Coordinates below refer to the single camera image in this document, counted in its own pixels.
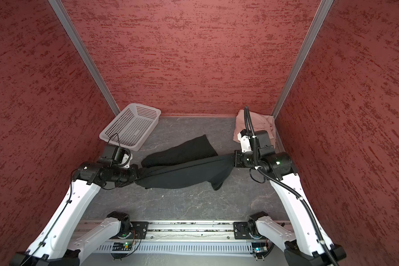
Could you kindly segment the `left green circuit board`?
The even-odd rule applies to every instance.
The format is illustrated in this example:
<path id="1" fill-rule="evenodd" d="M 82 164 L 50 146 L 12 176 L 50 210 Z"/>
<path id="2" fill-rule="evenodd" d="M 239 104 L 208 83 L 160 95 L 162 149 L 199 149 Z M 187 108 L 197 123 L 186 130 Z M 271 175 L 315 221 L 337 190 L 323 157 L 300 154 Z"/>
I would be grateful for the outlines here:
<path id="1" fill-rule="evenodd" d="M 130 252 L 132 250 L 132 245 L 128 243 L 113 243 L 113 252 Z"/>

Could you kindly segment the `right green circuit board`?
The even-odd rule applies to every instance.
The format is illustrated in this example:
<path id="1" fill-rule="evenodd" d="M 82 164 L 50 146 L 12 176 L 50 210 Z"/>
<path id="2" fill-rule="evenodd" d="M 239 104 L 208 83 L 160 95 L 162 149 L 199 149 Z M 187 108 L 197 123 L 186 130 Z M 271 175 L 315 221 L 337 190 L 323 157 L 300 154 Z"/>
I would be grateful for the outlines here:
<path id="1" fill-rule="evenodd" d="M 251 247 L 251 254 L 256 259 L 263 259 L 269 252 L 268 245 L 264 242 L 253 242 Z"/>

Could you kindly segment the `white perforated plastic basket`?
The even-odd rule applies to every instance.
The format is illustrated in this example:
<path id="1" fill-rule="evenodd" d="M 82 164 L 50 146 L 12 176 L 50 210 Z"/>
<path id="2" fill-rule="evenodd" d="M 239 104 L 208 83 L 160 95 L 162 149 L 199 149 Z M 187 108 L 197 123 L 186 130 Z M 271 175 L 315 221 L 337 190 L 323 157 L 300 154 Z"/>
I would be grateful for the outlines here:
<path id="1" fill-rule="evenodd" d="M 131 103 L 99 134 L 108 144 L 139 151 L 158 124 L 161 110 Z"/>

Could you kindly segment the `aluminium right corner post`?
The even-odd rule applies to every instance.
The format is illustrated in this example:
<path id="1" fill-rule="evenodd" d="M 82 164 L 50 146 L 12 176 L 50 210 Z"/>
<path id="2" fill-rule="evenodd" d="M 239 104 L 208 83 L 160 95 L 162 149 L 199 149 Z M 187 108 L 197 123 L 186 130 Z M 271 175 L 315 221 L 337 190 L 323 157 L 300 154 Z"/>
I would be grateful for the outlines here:
<path id="1" fill-rule="evenodd" d="M 276 119 L 279 115 L 286 98 L 291 91 L 291 88 L 312 48 L 314 41 L 334 3 L 334 0 L 322 0 L 318 6 L 317 12 L 311 22 L 308 32 L 303 40 L 298 55 L 294 61 L 291 71 L 287 77 L 286 83 L 282 88 L 280 96 L 278 97 L 277 103 L 272 111 L 272 116 Z"/>

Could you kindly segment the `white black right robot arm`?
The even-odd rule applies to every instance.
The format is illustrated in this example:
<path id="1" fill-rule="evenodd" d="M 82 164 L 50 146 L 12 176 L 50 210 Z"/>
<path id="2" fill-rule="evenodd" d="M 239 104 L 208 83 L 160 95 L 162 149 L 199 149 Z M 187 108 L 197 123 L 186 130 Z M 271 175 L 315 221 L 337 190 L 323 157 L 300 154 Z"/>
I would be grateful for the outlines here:
<path id="1" fill-rule="evenodd" d="M 258 171 L 279 196 L 293 232 L 263 212 L 250 220 L 254 223 L 254 233 L 266 237 L 283 251 L 288 265 L 337 266 L 346 258 L 345 250 L 333 243 L 310 207 L 298 170 L 287 153 L 261 156 L 256 165 L 252 152 L 236 151 L 235 166 Z"/>

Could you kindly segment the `black shorts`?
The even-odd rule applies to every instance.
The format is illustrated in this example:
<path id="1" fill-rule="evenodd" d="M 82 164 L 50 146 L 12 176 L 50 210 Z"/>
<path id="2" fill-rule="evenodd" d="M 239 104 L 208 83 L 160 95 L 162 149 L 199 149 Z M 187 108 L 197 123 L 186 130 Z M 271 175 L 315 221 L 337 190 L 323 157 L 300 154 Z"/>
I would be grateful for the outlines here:
<path id="1" fill-rule="evenodd" d="M 181 189 L 209 182 L 217 191 L 229 177 L 234 164 L 233 153 L 218 155 L 207 136 L 202 135 L 146 156 L 135 183 L 144 188 Z"/>

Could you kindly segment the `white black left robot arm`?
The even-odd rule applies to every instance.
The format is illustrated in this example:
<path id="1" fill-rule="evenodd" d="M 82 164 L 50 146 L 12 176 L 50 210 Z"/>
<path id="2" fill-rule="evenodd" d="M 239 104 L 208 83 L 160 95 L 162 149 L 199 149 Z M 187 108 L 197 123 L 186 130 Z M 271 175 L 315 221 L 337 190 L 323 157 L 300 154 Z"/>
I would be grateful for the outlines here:
<path id="1" fill-rule="evenodd" d="M 25 252 L 17 252 L 11 266 L 78 266 L 105 241 L 136 235 L 129 215 L 113 211 L 100 225 L 72 242 L 71 237 L 87 207 L 109 183 L 115 188 L 133 184 L 139 176 L 137 165 L 83 163 L 71 177 L 61 204 L 39 236 Z"/>

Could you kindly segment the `aluminium corner post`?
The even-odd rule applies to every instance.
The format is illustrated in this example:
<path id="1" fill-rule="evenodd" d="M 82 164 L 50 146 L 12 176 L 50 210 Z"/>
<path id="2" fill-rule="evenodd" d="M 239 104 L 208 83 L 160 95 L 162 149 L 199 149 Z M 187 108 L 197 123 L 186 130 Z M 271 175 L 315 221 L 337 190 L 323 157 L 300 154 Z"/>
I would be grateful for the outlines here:
<path id="1" fill-rule="evenodd" d="M 334 3 L 334 0 L 322 0 L 318 6 L 317 12 L 311 22 L 308 32 L 303 40 L 298 55 L 294 61 L 291 71 L 287 77 L 286 83 L 282 88 L 280 96 L 278 97 L 277 103 L 272 111 L 272 116 L 276 119 L 279 115 L 286 98 L 291 91 L 291 88 L 312 48 L 314 41 Z"/>
<path id="2" fill-rule="evenodd" d="M 77 52 L 79 53 L 82 61 L 84 62 L 85 66 L 87 67 L 90 75 L 92 76 L 96 85 L 98 86 L 99 90 L 101 91 L 107 104 L 111 108 L 114 115 L 117 116 L 117 114 L 120 113 L 120 109 L 119 109 L 114 97 L 112 96 L 108 86 L 106 85 L 102 75 L 100 74 L 96 64 L 94 63 L 91 55 L 89 54 L 79 33 L 77 32 L 73 22 L 71 21 L 71 18 L 69 16 L 69 14 L 67 13 L 62 1 L 49 0 L 48 2 L 51 5 L 54 13 L 58 17 L 59 21 L 61 22 L 62 26 L 64 27 L 68 37 L 70 38 L 73 45 L 75 46 Z"/>

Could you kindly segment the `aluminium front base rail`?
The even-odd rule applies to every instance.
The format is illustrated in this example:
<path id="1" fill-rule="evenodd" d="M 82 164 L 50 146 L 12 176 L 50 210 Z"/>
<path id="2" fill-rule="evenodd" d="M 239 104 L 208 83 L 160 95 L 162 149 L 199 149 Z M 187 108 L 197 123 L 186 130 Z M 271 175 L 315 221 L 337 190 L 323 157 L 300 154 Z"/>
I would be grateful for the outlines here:
<path id="1" fill-rule="evenodd" d="M 212 220 L 149 220 L 131 223 L 147 241 L 250 240 L 247 222 Z"/>

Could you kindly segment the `aluminium left corner post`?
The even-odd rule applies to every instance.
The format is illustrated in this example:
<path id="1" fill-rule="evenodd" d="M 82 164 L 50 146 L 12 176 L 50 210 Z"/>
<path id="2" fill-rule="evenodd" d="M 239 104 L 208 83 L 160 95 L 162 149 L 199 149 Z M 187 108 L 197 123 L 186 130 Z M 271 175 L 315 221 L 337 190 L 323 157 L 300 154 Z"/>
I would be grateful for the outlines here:
<path id="1" fill-rule="evenodd" d="M 108 86 L 106 85 L 102 75 L 100 74 L 96 64 L 94 63 L 91 55 L 89 54 L 79 33 L 77 32 L 73 22 L 71 21 L 71 18 L 69 16 L 69 14 L 67 13 L 62 1 L 49 0 L 48 2 L 51 5 L 54 13 L 58 17 L 59 21 L 61 22 L 62 26 L 64 27 L 68 37 L 70 38 L 73 45 L 75 46 L 77 52 L 79 53 L 82 61 L 84 62 L 85 66 L 87 67 L 90 75 L 92 76 L 96 85 L 98 86 L 99 90 L 101 91 L 107 104 L 111 108 L 114 115 L 117 116 L 117 114 L 120 113 L 120 109 L 119 109 L 114 97 L 112 96 Z"/>

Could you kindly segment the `pink drawstring shorts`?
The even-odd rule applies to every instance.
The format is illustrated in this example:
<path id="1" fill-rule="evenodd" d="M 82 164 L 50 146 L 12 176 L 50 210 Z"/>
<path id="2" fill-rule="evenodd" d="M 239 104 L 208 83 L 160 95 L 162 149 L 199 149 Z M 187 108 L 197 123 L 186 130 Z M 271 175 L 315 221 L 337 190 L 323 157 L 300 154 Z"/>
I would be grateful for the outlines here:
<path id="1" fill-rule="evenodd" d="M 262 115 L 250 112 L 250 118 L 255 132 L 265 130 L 270 138 L 270 143 L 276 145 L 276 129 L 274 117 L 270 115 Z M 233 141 L 240 143 L 238 134 L 246 128 L 244 120 L 244 110 L 240 110 L 236 116 L 235 130 L 233 133 Z"/>

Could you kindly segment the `green circuit board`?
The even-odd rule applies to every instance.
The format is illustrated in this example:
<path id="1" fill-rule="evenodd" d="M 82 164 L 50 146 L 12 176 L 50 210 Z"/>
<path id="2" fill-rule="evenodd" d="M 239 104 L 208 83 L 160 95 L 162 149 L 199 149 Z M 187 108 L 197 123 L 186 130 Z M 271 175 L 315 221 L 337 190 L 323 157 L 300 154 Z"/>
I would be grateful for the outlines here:
<path id="1" fill-rule="evenodd" d="M 253 242 L 251 247 L 251 254 L 256 259 L 263 259 L 269 252 L 268 245 L 264 242 Z"/>
<path id="2" fill-rule="evenodd" d="M 130 252 L 132 250 L 132 245 L 128 243 L 113 243 L 113 252 Z"/>

